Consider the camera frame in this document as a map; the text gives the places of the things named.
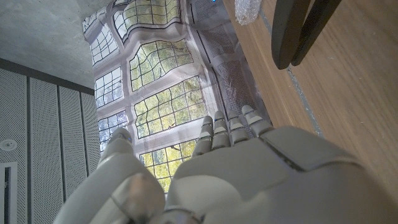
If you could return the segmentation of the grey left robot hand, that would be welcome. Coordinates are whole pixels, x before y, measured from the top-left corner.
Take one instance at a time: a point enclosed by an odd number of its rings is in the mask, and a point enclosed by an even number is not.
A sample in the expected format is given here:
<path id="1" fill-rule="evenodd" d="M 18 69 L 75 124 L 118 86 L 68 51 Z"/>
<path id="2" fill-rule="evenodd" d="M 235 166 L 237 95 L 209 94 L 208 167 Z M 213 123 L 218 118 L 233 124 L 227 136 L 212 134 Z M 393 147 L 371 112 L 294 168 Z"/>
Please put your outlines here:
<path id="1" fill-rule="evenodd" d="M 397 201 L 357 158 L 250 106 L 203 119 L 164 191 L 116 129 L 56 223 L 396 223 Z"/>

